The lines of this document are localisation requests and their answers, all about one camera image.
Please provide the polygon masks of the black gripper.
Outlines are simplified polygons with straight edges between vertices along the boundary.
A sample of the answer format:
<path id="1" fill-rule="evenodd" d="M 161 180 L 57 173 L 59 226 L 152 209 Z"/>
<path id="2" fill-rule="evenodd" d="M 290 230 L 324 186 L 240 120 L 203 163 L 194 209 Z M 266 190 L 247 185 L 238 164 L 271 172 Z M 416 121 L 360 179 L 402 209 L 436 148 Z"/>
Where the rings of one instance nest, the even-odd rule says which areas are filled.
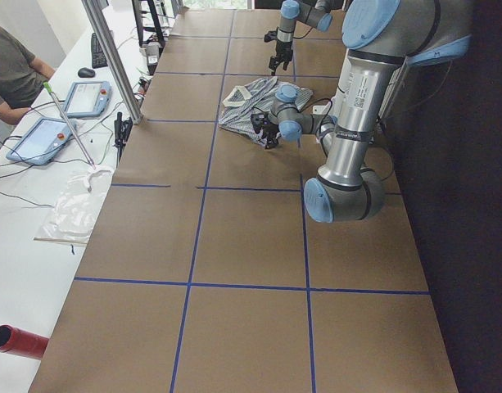
<path id="1" fill-rule="evenodd" d="M 292 41 L 276 41 L 276 54 L 269 59 L 269 69 L 272 75 L 276 74 L 277 66 L 282 64 L 282 70 L 287 71 L 292 61 Z"/>
<path id="2" fill-rule="evenodd" d="M 262 137 L 265 140 L 265 149 L 271 149 L 279 145 L 279 130 L 274 123 L 266 122 L 262 127 Z"/>

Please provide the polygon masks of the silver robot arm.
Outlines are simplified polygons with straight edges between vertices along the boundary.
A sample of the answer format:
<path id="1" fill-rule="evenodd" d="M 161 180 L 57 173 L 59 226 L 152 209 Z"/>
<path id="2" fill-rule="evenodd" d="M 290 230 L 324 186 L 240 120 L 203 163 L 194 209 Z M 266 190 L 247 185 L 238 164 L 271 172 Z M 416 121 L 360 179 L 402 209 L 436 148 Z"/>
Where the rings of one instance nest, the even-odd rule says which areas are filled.
<path id="1" fill-rule="evenodd" d="M 317 135 L 327 157 L 304 186 L 305 208 L 320 223 L 368 219 L 383 206 L 381 179 L 364 165 L 383 98 L 395 70 L 463 56 L 471 38 L 471 1 L 354 1 L 341 40 L 347 48 L 335 115 L 297 109 L 295 88 L 280 88 L 269 121 L 286 141 Z"/>
<path id="2" fill-rule="evenodd" d="M 295 39 L 303 39 L 313 29 L 328 32 L 333 19 L 331 11 L 336 4 L 337 1 L 316 1 L 313 6 L 304 1 L 282 2 L 278 27 L 264 36 L 265 43 L 275 42 L 275 55 L 270 57 L 268 65 L 272 76 L 276 75 L 279 66 L 286 70 L 292 62 L 292 43 Z M 295 35 L 297 23 L 310 27 L 305 35 Z"/>

